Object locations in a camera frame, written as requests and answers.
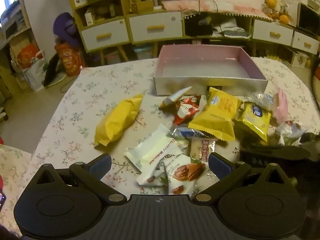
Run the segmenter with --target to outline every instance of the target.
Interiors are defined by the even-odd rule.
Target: floor
[[[291,70],[310,88],[309,69]],[[0,123],[0,136],[4,143],[23,151],[34,153],[44,130],[58,107],[63,93],[72,85],[66,79],[58,85],[37,93],[24,93],[6,101],[4,107],[9,120]],[[316,92],[320,98],[320,81],[316,79]]]

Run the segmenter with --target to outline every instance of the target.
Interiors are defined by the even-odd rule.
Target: nut illustration
[[[150,179],[147,179],[147,182],[148,183],[154,182],[155,179],[156,179],[156,177],[152,176]]]
[[[189,169],[186,165],[180,166],[177,168],[174,172],[174,175],[172,176],[178,181],[185,181],[188,179]]]
[[[179,186],[179,187],[176,187],[175,189],[172,190],[172,193],[175,194],[175,195],[179,195],[181,194],[182,192],[184,191],[184,186]]]
[[[205,171],[205,164],[204,163],[190,163],[186,165],[189,173],[188,173],[188,180],[193,181],[198,179],[201,174]]]

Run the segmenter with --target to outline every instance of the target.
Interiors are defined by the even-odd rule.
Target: phone
[[[4,202],[5,202],[6,199],[7,198],[6,198],[5,194],[2,191],[0,191],[0,211],[1,211],[2,207],[3,207]]]

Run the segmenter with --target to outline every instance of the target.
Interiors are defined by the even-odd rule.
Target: white drawer
[[[318,53],[320,42],[302,33],[294,32],[291,46],[312,54]]]
[[[182,37],[180,12],[130,17],[133,42]]]
[[[293,30],[276,23],[254,20],[253,39],[290,46]]]
[[[124,20],[117,20],[82,31],[87,51],[129,41]]]

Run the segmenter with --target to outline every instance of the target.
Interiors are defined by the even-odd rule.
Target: yellow snack package
[[[226,92],[210,88],[209,99],[202,113],[188,125],[191,129],[205,131],[223,141],[233,141],[232,119],[236,117],[241,100]]]
[[[270,112],[254,103],[246,102],[244,103],[244,111],[237,121],[245,124],[251,131],[259,135],[262,140],[268,142],[270,118]]]
[[[94,136],[95,145],[107,146],[110,142],[118,140],[123,131],[136,119],[143,94],[136,95],[121,101],[111,112],[107,113],[96,127]]]

